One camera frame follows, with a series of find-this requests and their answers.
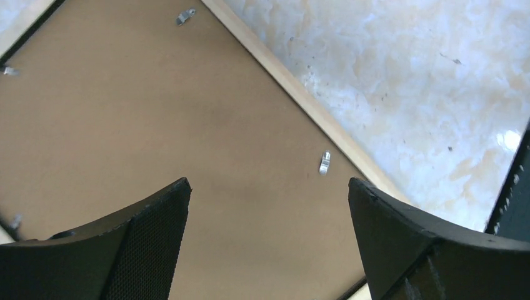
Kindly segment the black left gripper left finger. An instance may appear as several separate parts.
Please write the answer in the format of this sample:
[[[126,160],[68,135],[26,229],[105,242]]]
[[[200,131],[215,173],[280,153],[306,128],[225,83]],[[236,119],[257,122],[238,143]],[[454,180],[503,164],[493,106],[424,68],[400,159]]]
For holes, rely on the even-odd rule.
[[[2,299],[167,299],[189,212],[186,178],[46,240],[1,246]]]

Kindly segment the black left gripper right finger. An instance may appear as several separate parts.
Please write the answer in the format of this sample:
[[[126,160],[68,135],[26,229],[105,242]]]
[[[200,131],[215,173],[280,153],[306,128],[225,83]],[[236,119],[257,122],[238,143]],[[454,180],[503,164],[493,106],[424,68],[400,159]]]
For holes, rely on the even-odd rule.
[[[373,299],[528,299],[529,244],[451,223],[362,179],[348,194]]]

